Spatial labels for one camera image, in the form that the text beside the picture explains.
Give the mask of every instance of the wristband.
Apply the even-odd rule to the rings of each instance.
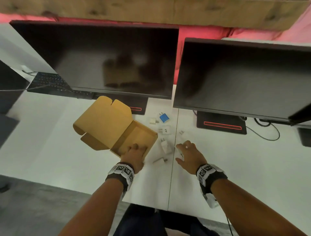
[[[199,166],[197,170],[197,179],[203,194],[212,193],[211,186],[217,179],[228,179],[226,173],[213,164],[204,164]]]
[[[134,180],[134,168],[130,163],[119,162],[109,172],[107,179],[118,179],[123,184],[123,192],[130,189]]]

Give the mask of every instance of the keyboard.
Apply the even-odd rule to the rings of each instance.
[[[37,73],[31,84],[27,88],[27,91],[83,99],[93,99],[94,96],[93,92],[71,89],[71,87],[58,74],[43,72]]]

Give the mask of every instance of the red rectangular outline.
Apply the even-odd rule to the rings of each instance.
[[[130,108],[131,108],[132,111],[142,111],[142,109],[140,107],[131,107],[130,106]]]
[[[215,126],[215,127],[220,127],[220,128],[227,128],[227,129],[233,129],[233,130],[242,130],[241,126],[220,124],[220,123],[214,123],[214,122],[209,122],[209,121],[205,121],[204,125]]]

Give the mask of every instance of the person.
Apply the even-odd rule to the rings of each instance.
[[[184,157],[184,160],[176,158],[178,164],[189,174],[204,176],[205,179],[197,177],[201,189],[213,194],[240,236],[305,235],[280,214],[228,180],[220,168],[208,164],[194,143],[186,141],[176,147]],[[108,235],[122,193],[130,188],[134,174],[144,166],[145,150],[137,144],[129,147],[121,156],[121,162],[112,168],[106,181],[65,225],[59,236]],[[195,217],[131,204],[114,233],[114,236],[129,235],[218,234],[202,226]]]

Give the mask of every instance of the wooden board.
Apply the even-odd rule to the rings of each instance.
[[[286,30],[308,5],[304,0],[1,0],[0,12]]]

